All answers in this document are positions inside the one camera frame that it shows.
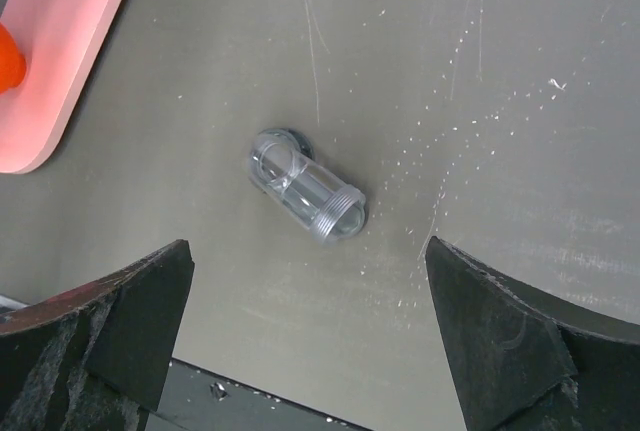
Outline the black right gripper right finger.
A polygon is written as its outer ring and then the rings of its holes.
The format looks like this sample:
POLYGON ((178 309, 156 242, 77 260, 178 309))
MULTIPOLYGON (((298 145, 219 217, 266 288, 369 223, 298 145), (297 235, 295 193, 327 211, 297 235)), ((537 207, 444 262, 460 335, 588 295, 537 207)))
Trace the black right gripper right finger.
POLYGON ((639 327, 432 237, 425 264, 469 430, 636 430, 639 327))

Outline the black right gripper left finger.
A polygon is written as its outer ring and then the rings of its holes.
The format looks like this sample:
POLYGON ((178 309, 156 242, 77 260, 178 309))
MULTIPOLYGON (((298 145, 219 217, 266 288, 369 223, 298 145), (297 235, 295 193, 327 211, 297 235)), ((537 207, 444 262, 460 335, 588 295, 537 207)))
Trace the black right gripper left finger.
POLYGON ((176 240, 40 303, 2 307, 2 429, 144 429, 193 274, 190 246, 176 240))

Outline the orange cup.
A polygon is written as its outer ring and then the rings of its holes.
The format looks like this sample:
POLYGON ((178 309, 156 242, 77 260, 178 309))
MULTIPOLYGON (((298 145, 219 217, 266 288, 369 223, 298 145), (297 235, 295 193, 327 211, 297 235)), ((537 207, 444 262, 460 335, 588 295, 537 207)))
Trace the orange cup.
POLYGON ((11 33, 0 24, 0 93, 18 87, 25 75, 25 57, 11 33))

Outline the pink tiered shelf stand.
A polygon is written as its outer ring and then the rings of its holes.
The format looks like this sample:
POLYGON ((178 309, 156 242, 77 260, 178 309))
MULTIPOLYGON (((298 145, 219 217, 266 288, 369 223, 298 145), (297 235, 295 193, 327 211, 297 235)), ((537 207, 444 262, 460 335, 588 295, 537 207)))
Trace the pink tiered shelf stand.
POLYGON ((6 0, 26 75, 1 93, 1 171, 25 174, 60 142, 122 0, 6 0))

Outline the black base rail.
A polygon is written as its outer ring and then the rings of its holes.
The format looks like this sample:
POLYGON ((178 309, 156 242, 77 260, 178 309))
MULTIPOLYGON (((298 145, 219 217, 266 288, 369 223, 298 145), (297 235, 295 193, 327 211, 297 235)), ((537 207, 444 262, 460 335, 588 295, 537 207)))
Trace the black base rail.
POLYGON ((346 419, 173 359, 148 430, 359 430, 346 419))

